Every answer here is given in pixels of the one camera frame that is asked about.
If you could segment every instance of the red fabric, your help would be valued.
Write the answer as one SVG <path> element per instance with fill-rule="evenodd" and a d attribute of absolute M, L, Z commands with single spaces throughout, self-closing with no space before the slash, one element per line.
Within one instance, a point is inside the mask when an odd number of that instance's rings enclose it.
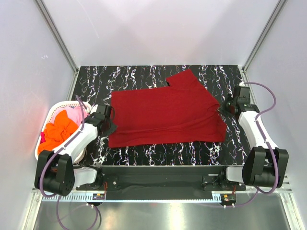
<path fill-rule="evenodd" d="M 217 100 L 191 70 L 168 77 L 169 87 L 112 92 L 116 132 L 109 147 L 225 141 Z"/>

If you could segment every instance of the magenta cloth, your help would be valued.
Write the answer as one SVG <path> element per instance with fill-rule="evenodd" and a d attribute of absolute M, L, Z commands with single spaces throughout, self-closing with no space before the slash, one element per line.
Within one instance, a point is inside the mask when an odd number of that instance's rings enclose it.
<path fill-rule="evenodd" d="M 40 143 L 44 143 L 44 142 L 46 142 L 46 140 L 45 140 L 45 134 L 43 133 L 43 132 L 41 132 L 40 133 Z"/>
<path fill-rule="evenodd" d="M 57 109 L 54 115 L 52 116 L 50 122 L 54 123 L 56 116 L 63 110 L 66 110 L 68 118 L 71 119 L 74 123 L 76 123 L 77 126 L 79 126 L 82 123 L 81 108 L 80 107 L 71 108 L 69 106 Z M 84 117 L 87 117 L 88 113 L 84 109 L 83 111 L 84 111 Z"/>

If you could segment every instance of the black marble tabletop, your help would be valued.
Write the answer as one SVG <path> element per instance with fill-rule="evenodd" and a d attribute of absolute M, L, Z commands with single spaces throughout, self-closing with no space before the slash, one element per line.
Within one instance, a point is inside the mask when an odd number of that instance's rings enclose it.
<path fill-rule="evenodd" d="M 237 66 L 90 66 L 81 67 L 73 95 L 91 105 L 110 104 L 111 92 L 167 87 L 166 77 L 191 69 L 221 103 L 242 79 Z M 90 143 L 80 165 L 234 165 L 249 153 L 246 135 L 233 117 L 227 124 L 226 141 L 194 141 L 111 149 L 108 138 Z"/>

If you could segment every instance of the shiny floor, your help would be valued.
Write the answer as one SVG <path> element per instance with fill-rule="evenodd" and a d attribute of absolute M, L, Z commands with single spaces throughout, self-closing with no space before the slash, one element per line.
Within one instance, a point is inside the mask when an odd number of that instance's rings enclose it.
<path fill-rule="evenodd" d="M 238 194 L 237 203 L 250 199 Z M 61 202 L 63 217 L 80 206 L 80 202 Z M 58 230 L 56 202 L 42 202 L 35 230 Z M 278 194 L 259 195 L 255 202 L 237 208 L 214 208 L 202 204 L 104 203 L 99 206 L 101 221 L 94 230 L 289 230 L 282 200 Z M 95 218 L 94 210 L 82 207 L 62 222 L 71 230 L 88 229 Z"/>

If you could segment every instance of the orange clothing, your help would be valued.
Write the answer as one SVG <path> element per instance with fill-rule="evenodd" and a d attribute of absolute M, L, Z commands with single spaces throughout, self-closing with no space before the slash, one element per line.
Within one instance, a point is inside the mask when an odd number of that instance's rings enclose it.
<path fill-rule="evenodd" d="M 46 125 L 44 130 L 46 141 L 38 146 L 38 155 L 43 150 L 53 150 L 66 141 L 77 129 L 76 123 L 69 119 L 66 110 L 63 110 L 56 116 L 54 123 Z"/>

